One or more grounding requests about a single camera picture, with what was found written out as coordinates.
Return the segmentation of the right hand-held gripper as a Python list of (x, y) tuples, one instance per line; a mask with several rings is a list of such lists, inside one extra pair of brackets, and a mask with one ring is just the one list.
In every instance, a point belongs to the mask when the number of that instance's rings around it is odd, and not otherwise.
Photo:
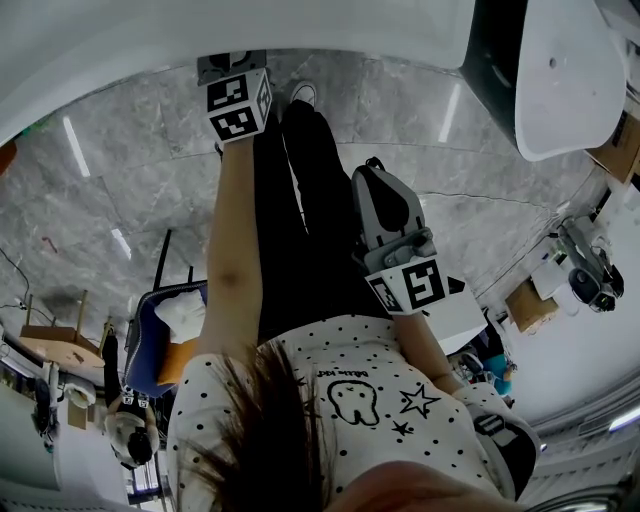
[[(359, 166), (351, 178), (363, 244), (355, 257), (365, 279), (390, 315), (424, 313), (428, 306), (465, 290), (465, 282), (445, 269), (424, 227), (414, 191), (380, 166)], [(383, 244), (387, 232), (411, 232)]]

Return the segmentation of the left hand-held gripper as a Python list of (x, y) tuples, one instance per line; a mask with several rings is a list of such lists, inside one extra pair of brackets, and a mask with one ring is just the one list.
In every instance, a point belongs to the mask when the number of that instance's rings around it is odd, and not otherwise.
[(221, 53), (197, 59), (198, 85), (204, 86), (206, 112), (216, 143), (262, 133), (272, 103), (266, 51)]

